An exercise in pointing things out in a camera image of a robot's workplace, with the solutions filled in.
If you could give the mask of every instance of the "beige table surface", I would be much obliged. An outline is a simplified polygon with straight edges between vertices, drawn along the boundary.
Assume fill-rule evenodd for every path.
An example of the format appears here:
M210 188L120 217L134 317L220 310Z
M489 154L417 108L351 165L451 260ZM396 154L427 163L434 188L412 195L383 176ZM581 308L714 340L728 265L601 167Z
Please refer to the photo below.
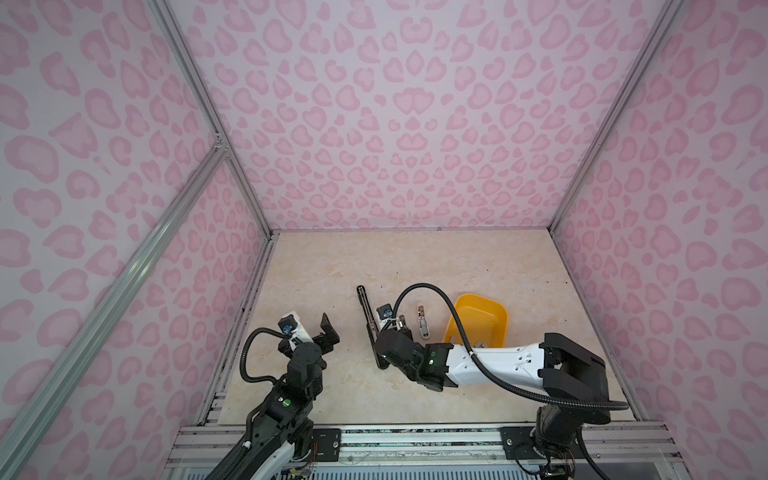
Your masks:
M315 423L528 422L539 404L492 384L433 392L410 382L397 368L376 368L356 288L368 292L371 308L394 305L417 282L433 283L455 302L463 293L487 296L506 306L505 346L543 341L558 332L605 358L592 325L545 230L282 233L276 243L246 335L260 326L277 328L295 310L310 335L320 332L323 312L341 338L323 358L323 393L310 418ZM415 290L400 313L414 329L424 305L429 342L441 342L450 314L431 290ZM288 359L278 340L256 338L248 356L252 376L285 373ZM611 398L625 401L610 366ZM233 369L220 425L242 425L271 385L245 383ZM633 419L614 412L614 419Z

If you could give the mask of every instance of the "yellow tray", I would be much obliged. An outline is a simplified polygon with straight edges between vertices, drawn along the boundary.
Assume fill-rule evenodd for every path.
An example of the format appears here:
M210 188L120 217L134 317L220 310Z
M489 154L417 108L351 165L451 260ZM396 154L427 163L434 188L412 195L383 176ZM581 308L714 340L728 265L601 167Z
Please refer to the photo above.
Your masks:
M455 307L473 347L502 348L504 346L509 313L503 305L474 293L465 293L456 300ZM462 344L453 316L443 341L455 345Z

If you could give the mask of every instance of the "side wall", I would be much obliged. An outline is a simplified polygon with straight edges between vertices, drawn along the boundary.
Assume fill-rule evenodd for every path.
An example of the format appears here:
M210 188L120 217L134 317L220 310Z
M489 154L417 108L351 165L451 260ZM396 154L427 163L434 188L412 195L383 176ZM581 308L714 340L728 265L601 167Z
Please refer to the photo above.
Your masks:
M200 408L261 243L222 165L22 478L157 477Z
M768 469L766 23L691 3L555 237L698 480Z
M549 225L663 0L172 0L270 225Z
M212 144L144 3L72 3L0 7L0 435Z

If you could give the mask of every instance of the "yellow plastic bin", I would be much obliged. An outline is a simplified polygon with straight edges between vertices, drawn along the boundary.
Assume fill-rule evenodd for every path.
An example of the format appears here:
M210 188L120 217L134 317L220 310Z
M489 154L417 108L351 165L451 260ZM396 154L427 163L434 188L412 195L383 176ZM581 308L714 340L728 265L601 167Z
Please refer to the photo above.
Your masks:
M504 346L509 313L503 305L474 293L465 293L456 300L455 307L473 347L502 348ZM462 344L453 316L443 341L455 345Z

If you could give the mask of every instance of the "pink wallpaper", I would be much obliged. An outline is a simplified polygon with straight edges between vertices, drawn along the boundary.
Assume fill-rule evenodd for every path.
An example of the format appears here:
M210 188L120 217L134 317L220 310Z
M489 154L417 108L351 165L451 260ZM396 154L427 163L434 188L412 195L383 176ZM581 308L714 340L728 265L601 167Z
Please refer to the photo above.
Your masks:
M768 470L766 23L692 2L556 237L697 480Z
M260 248L223 165L20 478L153 478L203 400Z
M2 435L212 139L141 0L0 12Z
M548 225L662 0L174 0L280 229Z

